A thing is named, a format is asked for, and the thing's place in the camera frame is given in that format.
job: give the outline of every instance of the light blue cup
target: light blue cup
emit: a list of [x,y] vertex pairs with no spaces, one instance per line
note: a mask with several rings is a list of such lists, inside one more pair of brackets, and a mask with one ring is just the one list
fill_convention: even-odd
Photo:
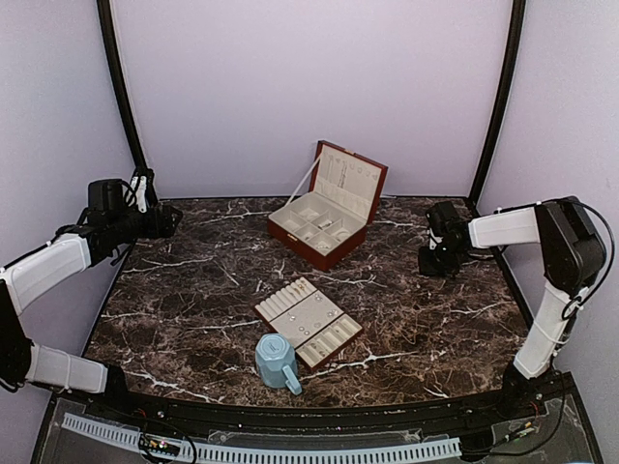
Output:
[[269,333],[260,338],[255,347],[255,363],[262,382],[267,387],[288,387],[294,394],[301,393],[294,348],[279,333]]

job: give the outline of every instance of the marble table surface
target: marble table surface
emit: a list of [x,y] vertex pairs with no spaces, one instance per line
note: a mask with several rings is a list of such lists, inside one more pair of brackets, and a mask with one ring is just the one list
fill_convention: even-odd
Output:
[[[499,389],[526,326],[494,261],[467,263],[455,279],[418,274],[435,201],[382,199],[366,242],[323,273],[267,233],[285,198],[172,200],[185,213],[177,234],[136,244],[86,357],[121,365],[135,392],[244,406],[373,406]],[[294,396],[256,374],[254,348],[268,329],[252,308],[301,276],[364,333],[318,371],[300,366],[304,392]]]

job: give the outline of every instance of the open jewelry box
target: open jewelry box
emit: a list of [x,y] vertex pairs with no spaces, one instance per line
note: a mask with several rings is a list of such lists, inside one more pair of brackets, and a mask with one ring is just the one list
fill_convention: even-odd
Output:
[[[309,192],[291,201],[311,174]],[[285,206],[269,215],[275,238],[328,271],[364,242],[387,166],[321,140],[306,177]]]

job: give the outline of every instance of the lavender wall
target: lavender wall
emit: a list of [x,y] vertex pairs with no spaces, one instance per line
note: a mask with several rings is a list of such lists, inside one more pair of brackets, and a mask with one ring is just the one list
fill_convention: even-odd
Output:
[[115,1],[162,197],[290,194],[324,138],[386,193],[465,195],[511,2]]
[[[90,181],[132,173],[95,1],[0,5],[0,264],[74,223]],[[115,270],[64,282],[22,316],[26,333],[79,354]],[[2,462],[27,463],[48,395],[0,391]]]
[[[619,235],[619,3],[529,2],[513,92],[481,211],[575,194]],[[536,246],[508,250],[532,307]],[[579,317],[559,367],[571,370],[609,462],[619,456],[619,272]]]

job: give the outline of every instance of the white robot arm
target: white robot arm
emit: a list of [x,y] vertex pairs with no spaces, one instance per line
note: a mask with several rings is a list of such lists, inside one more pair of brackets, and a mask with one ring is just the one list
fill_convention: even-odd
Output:
[[504,389],[506,382],[522,383],[548,371],[604,266],[604,243],[585,206],[567,197],[470,220],[461,218],[448,201],[427,211],[430,246],[420,249],[422,275],[455,276],[473,248],[541,245],[544,297],[524,344],[506,370]]
[[16,392],[30,382],[102,393],[110,383],[110,368],[120,371],[33,342],[18,317],[49,289],[111,257],[118,247],[174,234],[182,214],[167,205],[147,205],[145,191],[152,179],[151,170],[136,170],[129,186],[118,179],[92,183],[89,207],[77,224],[62,227],[44,246],[0,268],[0,324],[5,329],[0,379],[6,390]]

